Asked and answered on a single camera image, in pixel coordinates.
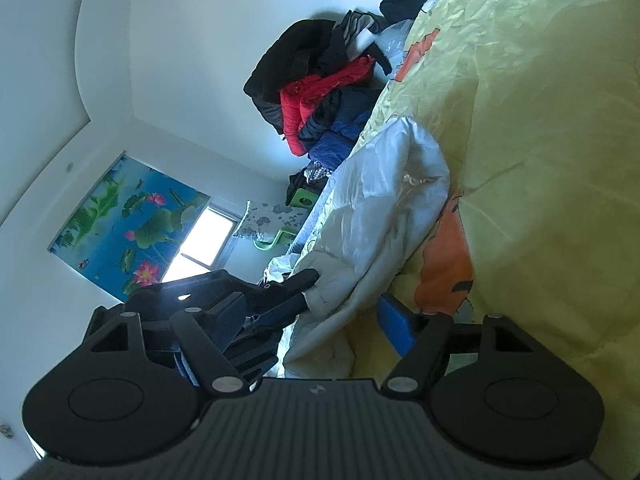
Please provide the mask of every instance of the white blanket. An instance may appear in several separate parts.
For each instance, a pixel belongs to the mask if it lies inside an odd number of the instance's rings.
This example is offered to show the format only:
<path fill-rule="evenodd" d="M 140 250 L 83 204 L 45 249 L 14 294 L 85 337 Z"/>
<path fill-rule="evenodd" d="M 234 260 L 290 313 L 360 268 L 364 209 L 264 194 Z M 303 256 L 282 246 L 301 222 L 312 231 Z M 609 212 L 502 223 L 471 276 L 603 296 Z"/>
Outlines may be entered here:
<path fill-rule="evenodd" d="M 294 272 L 315 269 L 284 357 L 301 378 L 348 377 L 353 354 L 342 329 L 373 306 L 424 240 L 449 192 L 440 147 L 414 120 L 391 117 L 335 172 L 332 210 Z"/>

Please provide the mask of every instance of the blue wall mural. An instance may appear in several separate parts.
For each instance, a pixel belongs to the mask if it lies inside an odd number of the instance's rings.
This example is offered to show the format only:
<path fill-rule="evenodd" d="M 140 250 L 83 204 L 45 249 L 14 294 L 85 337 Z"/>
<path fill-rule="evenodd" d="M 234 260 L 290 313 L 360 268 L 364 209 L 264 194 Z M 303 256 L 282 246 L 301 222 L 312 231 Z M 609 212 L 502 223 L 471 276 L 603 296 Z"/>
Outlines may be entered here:
<path fill-rule="evenodd" d="M 121 301 L 158 283 L 209 196 L 123 155 L 49 250 Z"/>

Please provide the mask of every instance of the pile of clothes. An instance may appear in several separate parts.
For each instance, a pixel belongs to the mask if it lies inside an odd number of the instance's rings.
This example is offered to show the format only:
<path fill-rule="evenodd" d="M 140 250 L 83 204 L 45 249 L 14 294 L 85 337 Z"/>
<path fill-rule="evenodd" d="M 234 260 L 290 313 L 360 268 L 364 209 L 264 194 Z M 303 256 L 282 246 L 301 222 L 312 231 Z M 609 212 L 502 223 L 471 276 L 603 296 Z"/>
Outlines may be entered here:
<path fill-rule="evenodd" d="M 386 19 L 350 10 L 340 23 L 301 20 L 258 62 L 244 93 L 291 153 L 308 155 L 308 183 L 351 153 L 380 95 L 370 87 L 374 64 L 386 75 L 392 71 L 376 38 L 407 13 L 417 15 L 424 1 L 383 0 Z"/>

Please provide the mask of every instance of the yellow bedsheet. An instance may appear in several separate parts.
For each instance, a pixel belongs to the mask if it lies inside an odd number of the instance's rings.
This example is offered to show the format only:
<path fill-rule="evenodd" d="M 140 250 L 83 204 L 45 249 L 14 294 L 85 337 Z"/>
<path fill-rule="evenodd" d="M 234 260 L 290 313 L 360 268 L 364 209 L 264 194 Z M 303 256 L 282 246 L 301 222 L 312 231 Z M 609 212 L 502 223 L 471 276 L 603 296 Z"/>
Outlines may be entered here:
<path fill-rule="evenodd" d="M 479 316 L 503 312 L 590 380 L 606 418 L 593 459 L 640 470 L 640 0 L 440 0 L 440 28 L 385 89 L 358 146 L 392 114 L 441 144 L 476 274 Z M 421 265 L 392 290 L 410 301 Z M 347 329 L 354 375 L 398 360 L 373 310 Z"/>

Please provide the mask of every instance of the ribbed black surface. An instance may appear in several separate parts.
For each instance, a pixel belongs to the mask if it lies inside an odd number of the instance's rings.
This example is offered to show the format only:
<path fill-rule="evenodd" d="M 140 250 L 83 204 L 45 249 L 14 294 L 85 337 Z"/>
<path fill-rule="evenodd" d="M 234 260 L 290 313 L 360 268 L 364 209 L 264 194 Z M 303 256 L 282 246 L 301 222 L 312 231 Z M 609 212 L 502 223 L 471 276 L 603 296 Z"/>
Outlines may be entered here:
<path fill-rule="evenodd" d="M 113 468 L 44 460 L 26 480 L 603 480 L 583 462 L 513 471 L 448 443 L 420 406 L 380 396 L 370 381 L 265 379 L 219 400 L 180 444 Z"/>

